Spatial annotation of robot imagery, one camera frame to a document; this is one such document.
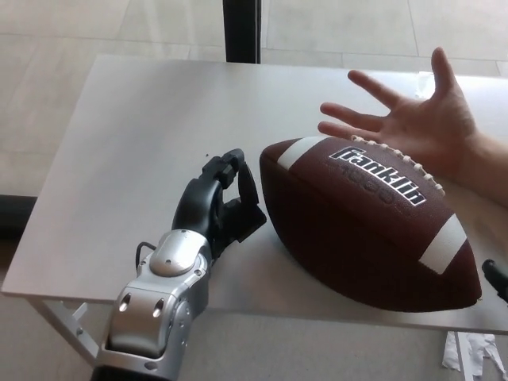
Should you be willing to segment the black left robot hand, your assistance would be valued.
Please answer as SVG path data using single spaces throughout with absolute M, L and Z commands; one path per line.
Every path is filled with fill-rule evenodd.
M 202 174 L 187 184 L 172 228 L 204 236 L 215 261 L 233 242 L 243 242 L 266 222 L 244 152 L 236 148 L 212 157 Z

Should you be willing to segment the person's bare hand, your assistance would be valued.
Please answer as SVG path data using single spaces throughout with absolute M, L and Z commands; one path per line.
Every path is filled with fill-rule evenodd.
M 435 90 L 426 100 L 403 96 L 370 75 L 351 70 L 348 79 L 381 102 L 389 114 L 362 114 L 325 102 L 320 111 L 338 122 L 322 121 L 318 131 L 333 137 L 357 136 L 387 144 L 430 173 L 454 179 L 464 161 L 467 140 L 476 135 L 477 128 L 443 48 L 434 49 L 431 66 Z

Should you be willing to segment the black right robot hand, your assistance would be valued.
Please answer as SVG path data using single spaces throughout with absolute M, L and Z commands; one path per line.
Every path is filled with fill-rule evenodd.
M 485 260 L 482 264 L 481 269 L 485 280 L 488 281 L 488 283 L 495 289 L 497 296 L 505 303 L 508 303 L 507 270 L 491 259 Z

